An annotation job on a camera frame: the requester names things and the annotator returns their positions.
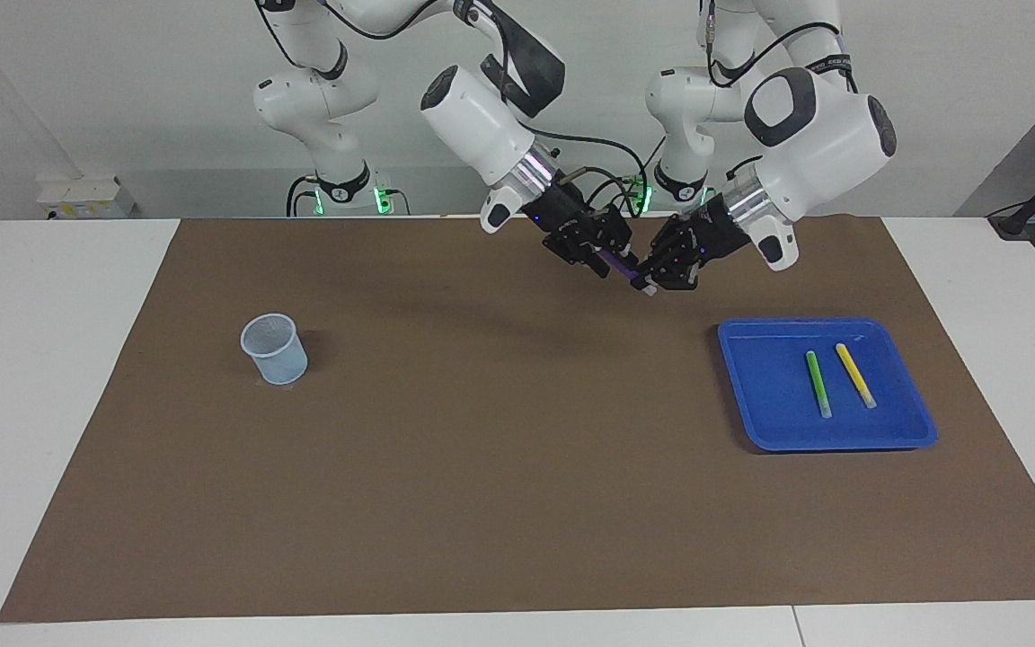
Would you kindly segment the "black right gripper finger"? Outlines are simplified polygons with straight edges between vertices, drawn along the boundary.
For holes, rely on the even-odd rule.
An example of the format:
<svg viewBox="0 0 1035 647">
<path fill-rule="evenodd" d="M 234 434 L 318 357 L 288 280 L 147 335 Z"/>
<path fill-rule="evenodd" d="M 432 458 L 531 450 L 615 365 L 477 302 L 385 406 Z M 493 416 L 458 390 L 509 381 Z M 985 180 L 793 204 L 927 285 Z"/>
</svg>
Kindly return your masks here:
<svg viewBox="0 0 1035 647">
<path fill-rule="evenodd" d="M 584 265 L 593 273 L 608 273 L 608 263 L 587 242 L 568 236 L 558 236 L 558 255 L 570 265 Z"/>
<path fill-rule="evenodd" d="M 603 247 L 619 255 L 623 263 L 637 263 L 632 251 L 633 231 L 621 209 L 607 208 L 603 212 Z"/>
</svg>

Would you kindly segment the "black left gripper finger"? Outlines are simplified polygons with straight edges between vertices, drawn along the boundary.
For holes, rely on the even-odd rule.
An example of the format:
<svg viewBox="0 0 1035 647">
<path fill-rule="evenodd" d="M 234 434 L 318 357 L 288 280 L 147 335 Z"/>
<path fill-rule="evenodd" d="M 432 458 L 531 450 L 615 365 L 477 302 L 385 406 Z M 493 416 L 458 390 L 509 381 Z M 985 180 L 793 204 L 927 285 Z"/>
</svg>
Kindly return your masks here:
<svg viewBox="0 0 1035 647">
<path fill-rule="evenodd" d="M 645 286 L 669 291 L 694 290 L 698 286 L 697 262 L 648 261 L 638 266 L 638 274 Z"/>
<path fill-rule="evenodd" d="M 694 233 L 690 220 L 666 220 L 650 242 L 649 270 L 682 270 L 694 265 Z"/>
</svg>

